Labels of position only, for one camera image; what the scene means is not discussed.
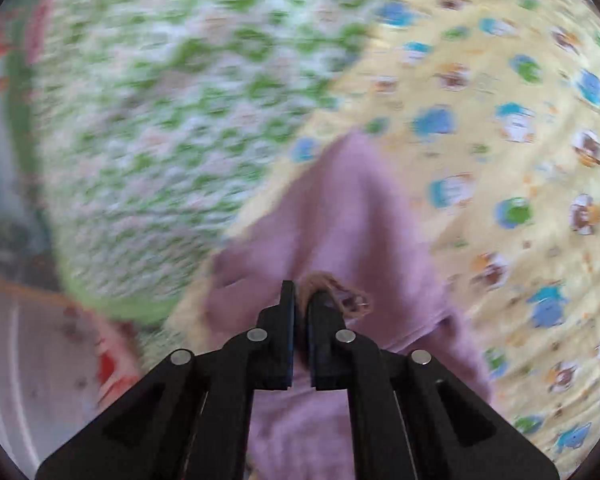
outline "brown string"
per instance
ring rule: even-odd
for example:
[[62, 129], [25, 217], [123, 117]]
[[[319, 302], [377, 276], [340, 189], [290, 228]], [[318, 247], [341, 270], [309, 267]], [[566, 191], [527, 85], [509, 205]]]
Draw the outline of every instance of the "brown string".
[[48, 306], [76, 308], [81, 310], [81, 307], [78, 303], [75, 303], [75, 301], [72, 301], [70, 298], [66, 297], [60, 292], [51, 292], [41, 288], [21, 285], [19, 283], [5, 280], [2, 277], [0, 277], [0, 292], [2, 294], [11, 296], [12, 298], [23, 300], [24, 304], [27, 304], [27, 302], [42, 303]]
[[342, 285], [332, 274], [319, 271], [308, 274], [300, 280], [298, 285], [298, 305], [303, 316], [312, 295], [319, 290], [324, 290], [329, 294], [334, 306], [341, 311], [344, 317], [355, 319], [365, 316], [373, 310], [371, 300], [366, 292]]

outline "pink cloth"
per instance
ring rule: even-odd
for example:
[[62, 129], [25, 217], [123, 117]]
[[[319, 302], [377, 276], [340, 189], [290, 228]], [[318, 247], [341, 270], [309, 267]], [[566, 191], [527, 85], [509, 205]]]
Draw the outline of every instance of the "pink cloth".
[[[218, 255], [205, 306], [215, 343], [252, 327], [261, 309], [277, 303], [282, 280], [324, 270], [372, 298], [374, 310], [350, 320], [350, 329], [393, 352], [429, 350], [488, 400], [484, 363], [384, 166], [366, 136], [345, 136], [248, 240]], [[353, 479], [346, 392], [311, 390], [296, 359], [292, 388], [256, 392], [248, 452], [262, 480]]]

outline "green and white fabric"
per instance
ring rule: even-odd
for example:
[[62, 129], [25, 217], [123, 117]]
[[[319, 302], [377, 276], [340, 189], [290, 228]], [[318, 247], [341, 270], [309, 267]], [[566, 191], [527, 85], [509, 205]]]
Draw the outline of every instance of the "green and white fabric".
[[34, 103], [62, 279], [163, 319], [385, 0], [53, 0]]

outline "bedsheet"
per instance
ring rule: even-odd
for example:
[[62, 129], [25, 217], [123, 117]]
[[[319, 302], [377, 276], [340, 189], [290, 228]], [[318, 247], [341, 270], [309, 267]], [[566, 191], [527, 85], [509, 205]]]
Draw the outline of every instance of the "bedsheet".
[[[471, 320], [495, 407], [563, 478], [600, 437], [600, 14], [590, 0], [394, 0], [228, 235], [325, 145], [376, 138]], [[199, 270], [167, 325], [205, 346]]]

